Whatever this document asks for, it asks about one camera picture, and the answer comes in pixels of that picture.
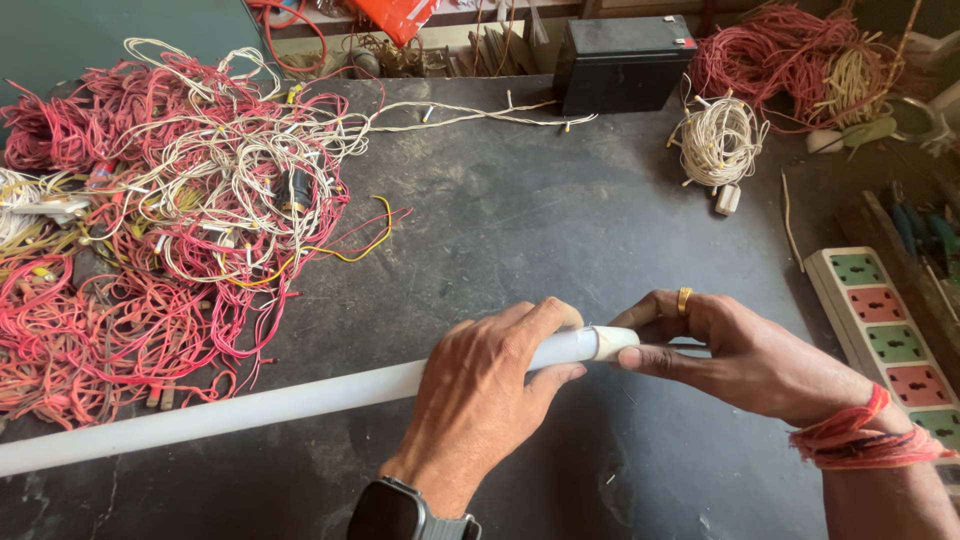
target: man's right hand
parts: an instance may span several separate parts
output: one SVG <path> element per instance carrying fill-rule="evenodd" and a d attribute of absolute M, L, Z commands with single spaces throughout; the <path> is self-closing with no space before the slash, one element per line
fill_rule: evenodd
<path fill-rule="evenodd" d="M 870 401 L 873 384 L 869 380 L 736 300 L 693 293 L 681 316 L 678 294 L 655 290 L 617 315 L 610 326 L 633 329 L 646 342 L 693 337 L 709 345 L 712 358 L 640 345 L 620 352 L 621 366 L 689 384 L 730 405 L 780 418 L 797 428 Z M 912 429 L 907 416 L 892 404 L 869 426 L 884 431 Z"/>

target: watch strap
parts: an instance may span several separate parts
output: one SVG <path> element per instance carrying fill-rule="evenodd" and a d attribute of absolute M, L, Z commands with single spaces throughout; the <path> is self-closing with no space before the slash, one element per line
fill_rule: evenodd
<path fill-rule="evenodd" d="M 427 507 L 427 519 L 423 524 L 420 540 L 479 540 L 480 524 L 467 514 L 462 519 L 435 518 Z"/>

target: hand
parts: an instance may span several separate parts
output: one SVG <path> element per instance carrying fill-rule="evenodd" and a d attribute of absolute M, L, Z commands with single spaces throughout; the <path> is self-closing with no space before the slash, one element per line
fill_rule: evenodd
<path fill-rule="evenodd" d="M 426 362 L 413 421 L 380 475 L 419 489 L 434 516 L 462 517 L 483 477 L 543 422 L 557 390 L 587 372 L 558 364 L 523 385 L 541 341 L 583 325 L 576 309 L 547 298 L 453 327 Z"/>
<path fill-rule="evenodd" d="M 610 326 L 634 329 L 642 341 L 690 336 L 707 343 L 712 358 L 641 345 L 620 352 L 620 365 L 677 380 L 743 410 L 804 428 L 870 401 L 873 384 L 726 296 L 693 293 L 680 316 L 678 292 L 655 290 L 617 315 Z M 888 405 L 872 429 L 908 431 L 911 423 Z"/>

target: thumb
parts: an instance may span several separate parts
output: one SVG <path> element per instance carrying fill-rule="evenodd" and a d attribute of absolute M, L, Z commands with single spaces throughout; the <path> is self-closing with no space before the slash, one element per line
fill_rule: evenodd
<path fill-rule="evenodd" d="M 685 384 L 691 384 L 693 376 L 702 367 L 698 358 L 651 345 L 625 347 L 617 355 L 617 360 L 626 369 Z"/>
<path fill-rule="evenodd" d="M 547 366 L 534 375 L 530 383 L 523 389 L 527 408 L 536 429 L 546 416 L 546 409 L 553 402 L 557 390 L 566 382 L 579 379 L 587 372 L 587 368 L 580 362 L 556 364 Z"/>

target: socket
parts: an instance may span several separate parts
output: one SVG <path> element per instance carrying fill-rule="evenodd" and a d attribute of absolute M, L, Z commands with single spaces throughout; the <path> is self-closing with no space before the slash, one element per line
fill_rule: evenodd
<path fill-rule="evenodd" d="M 886 364 L 926 360 L 926 348 L 917 332 L 907 325 L 869 327 L 867 337 L 880 361 Z"/>
<path fill-rule="evenodd" d="M 846 286 L 886 283 L 883 271 L 870 254 L 834 255 L 830 265 L 837 278 Z"/>
<path fill-rule="evenodd" d="M 887 368 L 894 393 L 906 406 L 950 405 L 950 395 L 930 366 Z"/>
<path fill-rule="evenodd" d="M 911 412 L 910 421 L 929 431 L 947 448 L 960 450 L 960 411 L 948 409 Z"/>
<path fill-rule="evenodd" d="M 906 320 L 906 313 L 893 291 L 887 287 L 853 289 L 847 297 L 857 316 L 865 323 L 892 323 Z"/>

